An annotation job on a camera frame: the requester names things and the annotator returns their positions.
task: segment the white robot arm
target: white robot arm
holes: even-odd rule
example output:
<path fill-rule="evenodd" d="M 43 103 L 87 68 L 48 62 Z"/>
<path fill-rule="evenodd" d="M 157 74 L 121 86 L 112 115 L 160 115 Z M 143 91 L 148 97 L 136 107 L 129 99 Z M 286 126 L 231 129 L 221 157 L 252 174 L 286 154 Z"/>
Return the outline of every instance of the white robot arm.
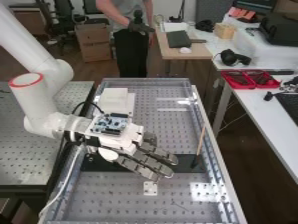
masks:
<path fill-rule="evenodd" d="M 0 45 L 31 72 L 10 82 L 26 113 L 24 126 L 34 134 L 62 138 L 74 143 L 83 140 L 104 159 L 116 162 L 145 178 L 171 178 L 177 157 L 157 147 L 155 134 L 132 123 L 125 113 L 101 113 L 93 120 L 59 112 L 54 96 L 74 78 L 74 70 L 63 60 L 55 60 L 28 33 L 7 8 L 0 4 Z"/>

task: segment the keyboard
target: keyboard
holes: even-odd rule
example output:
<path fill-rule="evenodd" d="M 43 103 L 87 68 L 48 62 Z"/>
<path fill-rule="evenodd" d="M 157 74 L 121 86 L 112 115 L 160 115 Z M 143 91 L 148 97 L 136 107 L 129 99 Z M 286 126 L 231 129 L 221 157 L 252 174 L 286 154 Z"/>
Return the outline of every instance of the keyboard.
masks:
<path fill-rule="evenodd" d="M 298 126 L 298 94 L 281 93 L 277 94 L 276 97 Z"/>
<path fill-rule="evenodd" d="M 192 41 L 189 39 L 189 35 L 185 31 L 175 31 L 167 33 L 169 47 L 171 48 L 183 48 L 192 46 Z"/>

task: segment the metal table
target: metal table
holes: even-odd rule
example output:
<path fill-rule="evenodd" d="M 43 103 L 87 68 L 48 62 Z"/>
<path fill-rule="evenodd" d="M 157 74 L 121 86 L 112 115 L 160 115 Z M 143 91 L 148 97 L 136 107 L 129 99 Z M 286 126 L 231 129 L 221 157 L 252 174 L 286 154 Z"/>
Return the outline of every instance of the metal table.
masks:
<path fill-rule="evenodd" d="M 143 177 L 133 173 L 80 171 L 82 152 L 63 197 L 40 220 L 47 224 L 241 223 L 246 219 L 217 146 L 196 87 L 188 79 L 105 79 L 104 88 L 136 93 L 133 122 L 159 136 L 172 153 L 196 154 L 203 125 L 205 173 L 180 173 L 159 182 L 159 196 L 144 196 Z M 54 191 L 60 190 L 72 157 Z"/>
<path fill-rule="evenodd" d="M 71 82 L 55 97 L 58 108 L 70 114 L 88 99 L 93 82 Z M 8 83 L 0 90 L 11 92 Z M 0 195 L 44 193 L 60 141 L 28 133 L 24 113 L 12 93 L 0 92 Z"/>

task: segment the red box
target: red box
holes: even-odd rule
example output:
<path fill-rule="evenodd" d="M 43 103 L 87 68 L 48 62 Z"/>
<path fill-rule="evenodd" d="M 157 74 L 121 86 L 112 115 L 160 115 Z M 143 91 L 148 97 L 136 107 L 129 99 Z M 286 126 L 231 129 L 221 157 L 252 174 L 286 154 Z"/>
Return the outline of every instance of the red box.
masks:
<path fill-rule="evenodd" d="M 262 70 L 244 71 L 245 75 L 254 81 L 256 87 L 260 89 L 280 88 L 281 83 L 272 77 L 272 75 Z"/>
<path fill-rule="evenodd" d="M 221 75 L 233 89 L 254 89 L 256 83 L 242 71 L 223 71 Z"/>

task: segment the computer screen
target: computer screen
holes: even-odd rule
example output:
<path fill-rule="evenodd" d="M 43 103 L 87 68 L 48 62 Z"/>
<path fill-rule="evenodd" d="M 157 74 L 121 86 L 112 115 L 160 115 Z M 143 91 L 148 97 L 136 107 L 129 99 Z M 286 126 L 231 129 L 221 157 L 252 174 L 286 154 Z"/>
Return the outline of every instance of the computer screen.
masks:
<path fill-rule="evenodd" d="M 257 13 L 266 14 L 273 11 L 277 5 L 277 0 L 236 0 L 237 8 L 248 9 Z"/>
<path fill-rule="evenodd" d="M 84 0 L 86 14 L 103 14 L 96 7 L 96 0 Z"/>

